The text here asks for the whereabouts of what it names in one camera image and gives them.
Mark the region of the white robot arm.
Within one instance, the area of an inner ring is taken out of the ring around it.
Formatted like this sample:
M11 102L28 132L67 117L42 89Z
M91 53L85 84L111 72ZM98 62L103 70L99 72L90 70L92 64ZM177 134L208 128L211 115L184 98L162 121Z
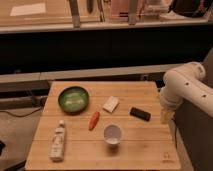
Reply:
M206 70L198 62L189 62L165 72L165 86L160 89L158 95L162 106L162 124L169 122L184 99L213 117L213 88L203 83L205 76Z

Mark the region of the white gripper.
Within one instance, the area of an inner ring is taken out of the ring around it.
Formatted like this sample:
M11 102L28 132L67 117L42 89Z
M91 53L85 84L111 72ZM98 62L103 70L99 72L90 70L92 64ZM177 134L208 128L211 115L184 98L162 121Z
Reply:
M181 105L182 98L173 95L166 87L159 92L159 102L161 109L161 123L168 124L174 116L175 110Z

